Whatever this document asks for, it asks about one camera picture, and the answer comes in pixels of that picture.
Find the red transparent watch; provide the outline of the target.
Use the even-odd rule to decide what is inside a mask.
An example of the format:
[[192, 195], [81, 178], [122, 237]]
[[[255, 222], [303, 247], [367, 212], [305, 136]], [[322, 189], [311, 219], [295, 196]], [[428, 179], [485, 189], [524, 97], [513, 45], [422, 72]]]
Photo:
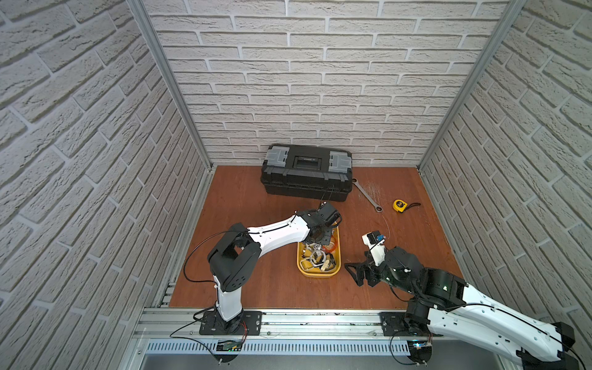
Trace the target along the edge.
[[332, 254], [336, 249], [337, 249], [336, 245], [328, 245], [328, 246], [322, 247], [322, 251], [324, 251], [325, 254]]

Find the clear white watch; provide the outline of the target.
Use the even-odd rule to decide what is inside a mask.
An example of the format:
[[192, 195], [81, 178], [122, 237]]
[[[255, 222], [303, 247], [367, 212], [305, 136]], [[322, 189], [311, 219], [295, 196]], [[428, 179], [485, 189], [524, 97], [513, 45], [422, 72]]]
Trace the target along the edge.
[[325, 261], [326, 261], [326, 254], [322, 250], [315, 250], [309, 256], [309, 261], [314, 266], [323, 265], [325, 263]]

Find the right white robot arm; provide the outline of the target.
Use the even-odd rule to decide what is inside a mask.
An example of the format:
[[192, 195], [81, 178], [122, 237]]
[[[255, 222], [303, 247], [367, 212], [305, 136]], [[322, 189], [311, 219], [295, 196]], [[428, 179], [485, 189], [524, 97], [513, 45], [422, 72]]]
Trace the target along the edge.
[[533, 319], [479, 291], [448, 271], [427, 268], [402, 248], [373, 245], [365, 261], [348, 263], [357, 285], [385, 283], [410, 298], [389, 337], [440, 335], [486, 349], [525, 369], [584, 369], [574, 351], [574, 329]]

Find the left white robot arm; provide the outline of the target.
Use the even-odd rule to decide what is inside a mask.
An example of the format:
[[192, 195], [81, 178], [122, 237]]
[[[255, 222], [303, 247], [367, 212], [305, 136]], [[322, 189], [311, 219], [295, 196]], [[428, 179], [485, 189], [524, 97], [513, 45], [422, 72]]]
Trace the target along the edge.
[[230, 227], [208, 254], [217, 288], [215, 313], [224, 325], [234, 328], [243, 315], [241, 289], [252, 276], [258, 260], [294, 243], [327, 245], [342, 216], [327, 202], [319, 208], [299, 211], [291, 217], [261, 227]]

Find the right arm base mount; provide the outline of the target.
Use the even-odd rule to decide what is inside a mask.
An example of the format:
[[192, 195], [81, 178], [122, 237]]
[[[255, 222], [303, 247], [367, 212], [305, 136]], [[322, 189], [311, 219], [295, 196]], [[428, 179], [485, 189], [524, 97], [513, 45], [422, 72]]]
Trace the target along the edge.
[[405, 313], [402, 311], [382, 311], [379, 312], [379, 319], [382, 328], [382, 334], [385, 337], [410, 336], [410, 337], [430, 337], [431, 333], [427, 327], [411, 327], [405, 322]]

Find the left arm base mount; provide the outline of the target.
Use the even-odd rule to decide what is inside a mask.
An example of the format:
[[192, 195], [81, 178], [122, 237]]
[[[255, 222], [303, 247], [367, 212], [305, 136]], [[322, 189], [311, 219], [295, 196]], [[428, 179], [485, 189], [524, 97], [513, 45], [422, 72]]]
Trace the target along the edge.
[[242, 311], [226, 322], [217, 310], [210, 311], [200, 319], [200, 335], [244, 335], [257, 336], [261, 332], [262, 311]]

